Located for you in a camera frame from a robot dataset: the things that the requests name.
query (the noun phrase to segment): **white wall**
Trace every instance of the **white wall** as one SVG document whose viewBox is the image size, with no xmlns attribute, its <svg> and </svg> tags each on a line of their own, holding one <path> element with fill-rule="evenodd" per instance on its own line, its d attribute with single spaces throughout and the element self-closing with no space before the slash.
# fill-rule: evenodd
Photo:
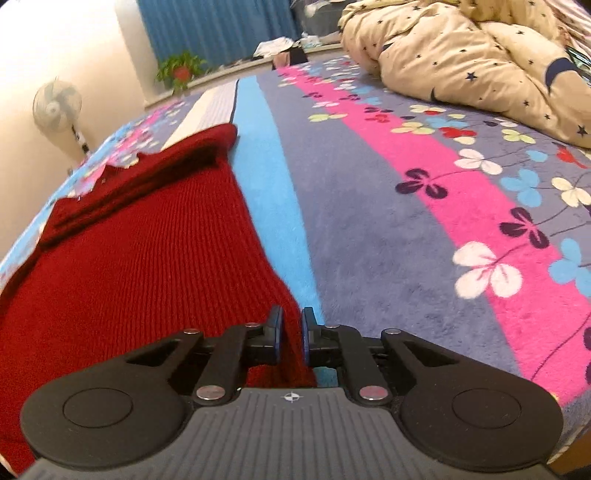
<svg viewBox="0 0 591 480">
<path fill-rule="evenodd" d="M 37 89 L 56 76 L 76 85 L 91 149 L 144 111 L 114 2 L 9 0 L 0 9 L 0 257 L 81 158 L 69 132 L 50 141 L 35 126 Z"/>
<path fill-rule="evenodd" d="M 115 13 L 146 103 L 152 103 L 166 91 L 155 82 L 158 61 L 150 45 L 136 0 L 115 0 Z"/>
</svg>

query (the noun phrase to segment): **fan stand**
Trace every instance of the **fan stand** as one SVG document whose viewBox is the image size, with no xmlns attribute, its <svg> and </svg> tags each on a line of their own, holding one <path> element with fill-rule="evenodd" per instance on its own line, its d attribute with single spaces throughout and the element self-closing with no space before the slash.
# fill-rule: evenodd
<svg viewBox="0 0 591 480">
<path fill-rule="evenodd" d="M 82 136 L 82 134 L 79 131 L 76 130 L 76 127 L 74 125 L 72 125 L 72 133 L 74 133 L 74 138 L 76 139 L 76 142 L 78 142 L 78 145 L 80 145 L 80 148 L 84 152 L 84 155 L 88 155 L 90 153 L 90 148 L 88 148 L 86 139 Z"/>
</svg>

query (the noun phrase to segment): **blue curtain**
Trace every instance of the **blue curtain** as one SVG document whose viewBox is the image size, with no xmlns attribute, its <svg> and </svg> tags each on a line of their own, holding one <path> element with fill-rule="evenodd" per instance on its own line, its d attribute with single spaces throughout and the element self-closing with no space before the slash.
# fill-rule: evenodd
<svg viewBox="0 0 591 480">
<path fill-rule="evenodd" d="M 262 41 L 298 39 L 290 0 L 137 0 L 158 61 L 190 50 L 219 66 L 251 57 Z"/>
</svg>

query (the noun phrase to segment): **logo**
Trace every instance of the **logo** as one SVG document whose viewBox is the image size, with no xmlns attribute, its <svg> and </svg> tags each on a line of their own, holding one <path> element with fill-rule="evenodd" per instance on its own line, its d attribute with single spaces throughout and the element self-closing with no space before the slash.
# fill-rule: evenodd
<svg viewBox="0 0 591 480">
<path fill-rule="evenodd" d="M 303 398 L 301 395 L 298 395 L 295 392 L 289 392 L 287 395 L 283 396 L 284 400 L 287 400 L 289 403 L 293 403 L 298 401 L 299 399 Z"/>
</svg>

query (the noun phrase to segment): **floral bedsheet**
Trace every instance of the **floral bedsheet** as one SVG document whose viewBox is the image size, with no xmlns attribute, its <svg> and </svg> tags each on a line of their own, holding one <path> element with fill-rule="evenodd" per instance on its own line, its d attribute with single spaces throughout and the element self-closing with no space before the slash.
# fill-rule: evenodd
<svg viewBox="0 0 591 480">
<path fill-rule="evenodd" d="M 159 149 L 194 101 L 111 136 L 16 243 L 0 282 L 57 198 L 84 194 L 107 163 Z M 346 56 L 241 79 L 233 123 L 236 179 L 300 306 L 366 336 L 398 327 L 533 380 L 563 409 L 561 451 L 584 431 L 591 153 L 501 114 L 396 95 Z"/>
</svg>

